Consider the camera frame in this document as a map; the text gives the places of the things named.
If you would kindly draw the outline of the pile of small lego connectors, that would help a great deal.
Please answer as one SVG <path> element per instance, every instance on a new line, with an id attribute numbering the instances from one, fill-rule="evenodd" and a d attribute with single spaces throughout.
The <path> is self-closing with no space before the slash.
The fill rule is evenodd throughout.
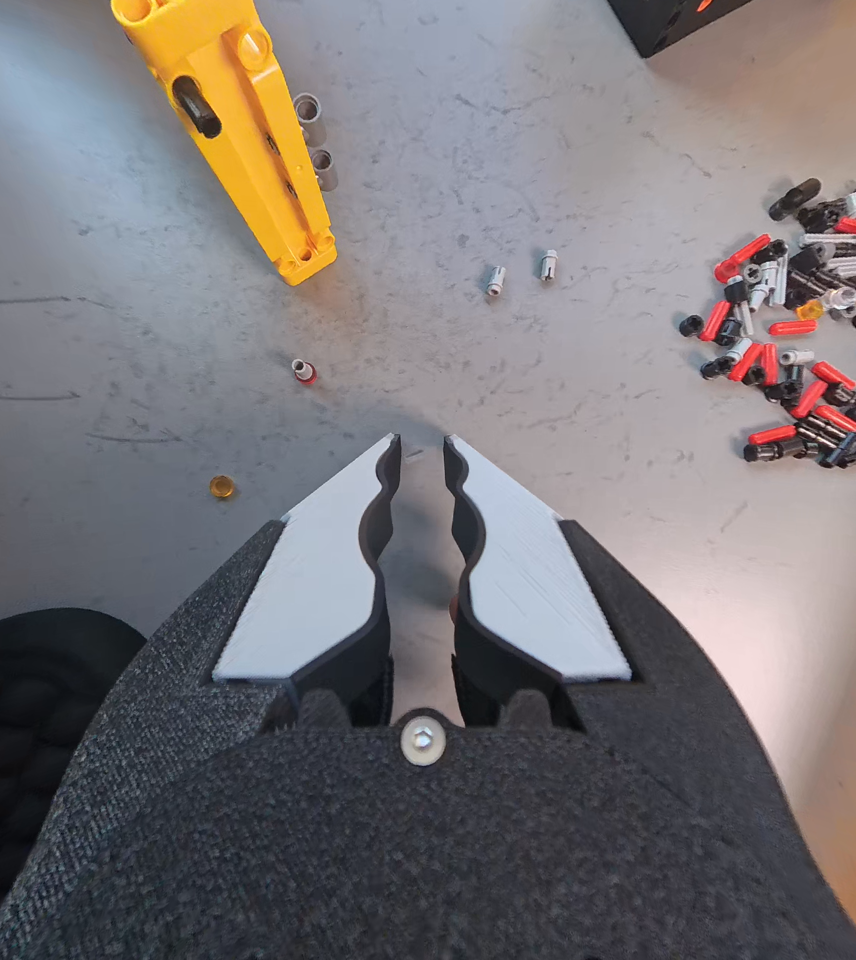
<path id="1" fill-rule="evenodd" d="M 718 301 L 677 324 L 716 350 L 703 380 L 746 386 L 787 417 L 746 438 L 749 464 L 856 467 L 856 184 L 836 198 L 821 189 L 809 177 L 776 197 L 770 221 L 798 234 L 763 232 L 722 258 Z"/>

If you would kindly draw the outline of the yellow lego vehicle model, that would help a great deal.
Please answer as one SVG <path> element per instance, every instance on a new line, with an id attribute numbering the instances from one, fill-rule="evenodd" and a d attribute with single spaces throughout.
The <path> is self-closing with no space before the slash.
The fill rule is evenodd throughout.
<path id="1" fill-rule="evenodd" d="M 749 1 L 607 2 L 645 60 L 747 4 Z"/>

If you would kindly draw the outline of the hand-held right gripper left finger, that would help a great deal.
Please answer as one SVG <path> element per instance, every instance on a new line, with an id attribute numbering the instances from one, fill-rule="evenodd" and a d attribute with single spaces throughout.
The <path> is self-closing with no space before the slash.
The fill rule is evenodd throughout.
<path id="1" fill-rule="evenodd" d="M 329 690 L 359 727 L 386 726 L 394 665 L 379 559 L 393 533 L 401 438 L 387 434 L 302 499 L 215 661 L 213 682 L 280 687 L 291 708 Z"/>

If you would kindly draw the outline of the yellow lego panel piece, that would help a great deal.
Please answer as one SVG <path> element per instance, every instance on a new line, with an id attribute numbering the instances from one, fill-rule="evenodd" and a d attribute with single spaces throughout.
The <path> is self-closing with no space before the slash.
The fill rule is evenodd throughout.
<path id="1" fill-rule="evenodd" d="M 112 1 L 114 18 L 251 229 L 296 286 L 338 252 L 314 162 L 272 39 L 252 1 Z M 171 84 L 195 78 L 222 124 L 204 138 Z"/>

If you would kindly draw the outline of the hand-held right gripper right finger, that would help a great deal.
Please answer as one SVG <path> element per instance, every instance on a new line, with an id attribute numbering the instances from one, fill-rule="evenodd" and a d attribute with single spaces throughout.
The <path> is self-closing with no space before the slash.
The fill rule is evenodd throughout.
<path id="1" fill-rule="evenodd" d="M 632 667 L 562 529 L 563 518 L 456 435 L 444 439 L 464 559 L 453 674 L 468 727 L 494 727 L 532 690 L 555 726 L 578 727 L 567 688 L 629 683 Z"/>

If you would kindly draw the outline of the black lego pin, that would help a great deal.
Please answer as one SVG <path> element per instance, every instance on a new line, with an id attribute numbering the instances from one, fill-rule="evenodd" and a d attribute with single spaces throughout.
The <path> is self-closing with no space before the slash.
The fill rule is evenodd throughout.
<path id="1" fill-rule="evenodd" d="M 220 136 L 221 120 L 195 78 L 188 75 L 178 76 L 171 84 L 171 92 L 182 112 L 204 138 L 215 139 Z"/>

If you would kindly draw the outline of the black mesh cushion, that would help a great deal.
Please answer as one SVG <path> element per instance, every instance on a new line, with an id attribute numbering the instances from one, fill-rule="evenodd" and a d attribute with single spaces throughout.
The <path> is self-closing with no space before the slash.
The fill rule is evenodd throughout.
<path id="1" fill-rule="evenodd" d="M 79 607 L 0 620 L 0 906 L 88 726 L 145 644 L 121 619 Z"/>

